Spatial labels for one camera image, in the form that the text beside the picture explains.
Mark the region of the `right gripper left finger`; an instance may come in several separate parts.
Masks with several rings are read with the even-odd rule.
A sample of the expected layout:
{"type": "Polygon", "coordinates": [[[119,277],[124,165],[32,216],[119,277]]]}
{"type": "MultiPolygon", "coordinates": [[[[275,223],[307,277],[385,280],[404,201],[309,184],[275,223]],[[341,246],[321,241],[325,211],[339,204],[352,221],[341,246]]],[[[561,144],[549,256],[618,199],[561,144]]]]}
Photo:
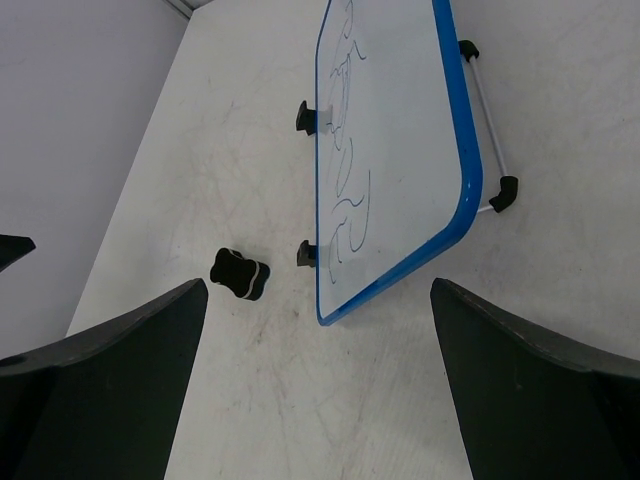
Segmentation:
{"type": "Polygon", "coordinates": [[[2,478],[163,478],[207,302],[204,281],[193,279],[2,359],[2,478]]]}

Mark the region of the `blue framed whiteboard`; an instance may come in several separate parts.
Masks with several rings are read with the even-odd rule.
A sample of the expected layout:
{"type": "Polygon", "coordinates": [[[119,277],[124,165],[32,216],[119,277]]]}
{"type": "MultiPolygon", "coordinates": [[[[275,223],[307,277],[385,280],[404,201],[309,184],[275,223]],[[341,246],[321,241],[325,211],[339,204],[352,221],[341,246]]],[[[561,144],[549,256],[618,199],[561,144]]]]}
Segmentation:
{"type": "Polygon", "coordinates": [[[315,54],[316,313],[328,326],[458,243],[483,165],[447,1],[332,1],[315,54]]]}

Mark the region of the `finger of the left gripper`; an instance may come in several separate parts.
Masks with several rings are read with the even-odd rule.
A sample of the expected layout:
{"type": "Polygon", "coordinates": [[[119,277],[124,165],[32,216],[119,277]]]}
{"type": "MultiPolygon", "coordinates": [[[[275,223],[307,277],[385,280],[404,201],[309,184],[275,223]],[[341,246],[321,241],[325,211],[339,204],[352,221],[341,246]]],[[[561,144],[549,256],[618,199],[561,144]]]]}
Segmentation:
{"type": "Polygon", "coordinates": [[[1,234],[0,271],[4,271],[35,249],[36,245],[30,237],[1,234]]]}

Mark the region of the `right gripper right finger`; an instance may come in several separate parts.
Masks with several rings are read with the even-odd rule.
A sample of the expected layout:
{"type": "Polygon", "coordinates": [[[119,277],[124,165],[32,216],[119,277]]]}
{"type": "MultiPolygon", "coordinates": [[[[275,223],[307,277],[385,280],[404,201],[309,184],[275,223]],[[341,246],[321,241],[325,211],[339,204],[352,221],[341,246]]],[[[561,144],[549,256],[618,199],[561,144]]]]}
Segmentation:
{"type": "Polygon", "coordinates": [[[639,363],[446,279],[430,300],[476,479],[636,479],[639,363]]]}

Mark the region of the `black whiteboard eraser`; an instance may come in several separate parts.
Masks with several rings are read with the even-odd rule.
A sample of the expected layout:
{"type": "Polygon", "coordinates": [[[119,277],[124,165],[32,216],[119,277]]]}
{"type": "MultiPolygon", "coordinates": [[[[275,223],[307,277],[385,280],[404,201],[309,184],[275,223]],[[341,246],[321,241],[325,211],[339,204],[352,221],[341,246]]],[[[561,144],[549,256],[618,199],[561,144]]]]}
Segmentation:
{"type": "Polygon", "coordinates": [[[270,274],[271,269],[265,263],[224,247],[216,253],[209,277],[212,283],[228,288],[237,298],[257,301],[270,274]]]}

